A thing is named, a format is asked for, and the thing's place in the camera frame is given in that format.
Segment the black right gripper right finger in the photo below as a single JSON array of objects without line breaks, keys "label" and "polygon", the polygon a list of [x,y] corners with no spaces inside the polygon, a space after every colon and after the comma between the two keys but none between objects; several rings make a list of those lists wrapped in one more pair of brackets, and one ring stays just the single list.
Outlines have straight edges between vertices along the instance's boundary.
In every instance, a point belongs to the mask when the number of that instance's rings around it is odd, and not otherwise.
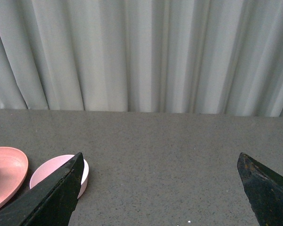
[{"label": "black right gripper right finger", "polygon": [[245,153],[240,153],[237,169],[258,223],[283,226],[283,176]]}]

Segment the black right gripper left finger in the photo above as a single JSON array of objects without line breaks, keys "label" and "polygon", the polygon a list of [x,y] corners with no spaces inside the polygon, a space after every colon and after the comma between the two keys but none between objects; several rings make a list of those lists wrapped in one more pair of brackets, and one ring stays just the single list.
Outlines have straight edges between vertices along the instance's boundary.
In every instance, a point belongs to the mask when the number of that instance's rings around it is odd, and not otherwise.
[{"label": "black right gripper left finger", "polygon": [[78,203],[83,169],[83,155],[77,153],[0,210],[0,226],[67,226]]}]

